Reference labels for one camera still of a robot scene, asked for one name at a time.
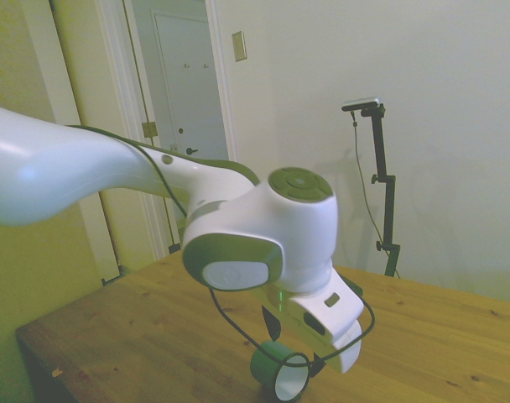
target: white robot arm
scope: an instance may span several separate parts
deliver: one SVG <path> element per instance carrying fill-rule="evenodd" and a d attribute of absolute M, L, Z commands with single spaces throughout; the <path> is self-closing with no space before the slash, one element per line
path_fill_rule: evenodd
<path fill-rule="evenodd" d="M 0 108 L 0 225 L 46 219 L 113 187 L 169 197 L 158 170 L 187 205 L 183 261 L 195 280 L 250 290 L 319 356 L 362 333 L 363 303 L 331 261 L 336 197 L 317 174 L 285 168 L 259 183 L 243 165 L 131 145 Z M 346 372 L 359 350 L 356 343 L 328 364 Z"/>

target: green cylinder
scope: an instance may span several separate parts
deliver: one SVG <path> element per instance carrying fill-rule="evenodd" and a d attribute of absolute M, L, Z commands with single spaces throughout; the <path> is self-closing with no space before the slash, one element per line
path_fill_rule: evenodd
<path fill-rule="evenodd" d="M 263 348 L 276 359 L 291 364 L 307 363 L 302 353 L 294 353 L 279 342 L 267 341 Z M 289 367 L 276 363 L 257 350 L 249 366 L 253 378 L 268 389 L 279 401 L 295 401 L 304 392 L 309 382 L 309 367 Z"/>

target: wall plate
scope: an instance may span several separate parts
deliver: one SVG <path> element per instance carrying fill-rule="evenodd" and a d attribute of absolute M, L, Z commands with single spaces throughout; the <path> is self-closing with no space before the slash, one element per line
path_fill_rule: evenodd
<path fill-rule="evenodd" d="M 238 31 L 232 35 L 232 47 L 235 50 L 236 61 L 242 61 L 247 59 L 244 31 Z"/>

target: circular button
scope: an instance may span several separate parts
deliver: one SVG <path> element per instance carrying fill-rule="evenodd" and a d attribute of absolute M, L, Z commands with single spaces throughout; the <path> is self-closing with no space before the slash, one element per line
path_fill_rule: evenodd
<path fill-rule="evenodd" d="M 333 196 L 325 179 L 303 168 L 283 168 L 274 171 L 268 183 L 279 195 L 296 202 L 321 202 Z"/>

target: wooden tabletop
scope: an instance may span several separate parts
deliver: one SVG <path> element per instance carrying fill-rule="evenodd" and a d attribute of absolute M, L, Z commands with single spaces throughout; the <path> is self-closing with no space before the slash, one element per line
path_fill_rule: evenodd
<path fill-rule="evenodd" d="M 377 324 L 346 374 L 327 367 L 300 402 L 510 402 L 510 303 L 338 268 Z M 248 333 L 268 340 L 249 292 L 217 293 Z M 365 310 L 363 328 L 370 317 Z M 84 402 L 266 402 L 254 347 L 189 277 L 180 253 L 17 330 L 55 383 Z M 312 353 L 284 331 L 279 341 Z"/>

